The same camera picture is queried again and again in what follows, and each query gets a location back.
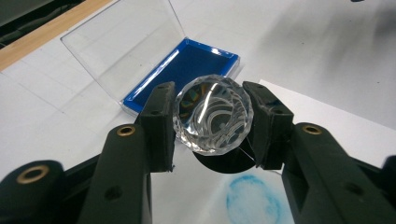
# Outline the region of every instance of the clear plastic lid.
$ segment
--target clear plastic lid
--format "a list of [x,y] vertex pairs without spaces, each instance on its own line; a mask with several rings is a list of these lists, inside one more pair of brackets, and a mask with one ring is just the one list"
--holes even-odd
[[120,0],[65,35],[62,42],[120,101],[184,37],[168,1]]
[[120,0],[62,38],[99,85],[140,112],[155,85],[228,76],[239,56],[188,39],[170,2]]

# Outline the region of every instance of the clear crystal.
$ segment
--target clear crystal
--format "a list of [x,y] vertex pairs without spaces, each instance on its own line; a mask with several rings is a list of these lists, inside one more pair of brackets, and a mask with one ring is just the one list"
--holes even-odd
[[239,147],[252,120],[250,97],[228,77],[198,77],[175,101],[177,138],[203,155],[222,155]]

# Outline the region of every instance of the white table surface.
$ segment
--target white table surface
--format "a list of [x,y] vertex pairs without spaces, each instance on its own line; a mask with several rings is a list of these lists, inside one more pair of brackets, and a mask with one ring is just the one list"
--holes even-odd
[[[354,157],[381,166],[394,154],[396,2],[171,2],[189,38],[241,56],[237,82],[263,80],[358,118],[342,144]],[[36,160],[68,169],[100,153],[113,127],[134,122],[62,44],[64,34],[0,73],[1,178]],[[334,133],[351,127],[319,113],[339,124]],[[378,142],[359,144],[371,138]]]

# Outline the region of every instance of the blue box base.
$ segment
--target blue box base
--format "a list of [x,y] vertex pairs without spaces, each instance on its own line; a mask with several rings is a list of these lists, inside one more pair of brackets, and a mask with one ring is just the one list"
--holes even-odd
[[157,85],[173,81],[176,93],[179,93],[197,77],[213,74],[227,76],[238,63],[239,56],[236,54],[185,38],[128,93],[122,103],[139,113]]

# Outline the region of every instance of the brass ring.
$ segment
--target brass ring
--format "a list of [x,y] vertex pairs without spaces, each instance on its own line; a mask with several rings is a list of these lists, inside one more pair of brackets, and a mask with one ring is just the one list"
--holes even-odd
[[30,167],[18,175],[17,182],[19,184],[31,184],[43,178],[49,171],[50,168],[47,165]]
[[128,135],[134,134],[135,131],[136,131],[136,128],[133,127],[133,126],[124,126],[124,127],[119,128],[117,130],[117,134],[119,136],[124,137],[124,136],[128,136]]
[[312,126],[312,125],[305,125],[303,127],[304,132],[310,133],[310,134],[322,134],[322,130],[318,127]]

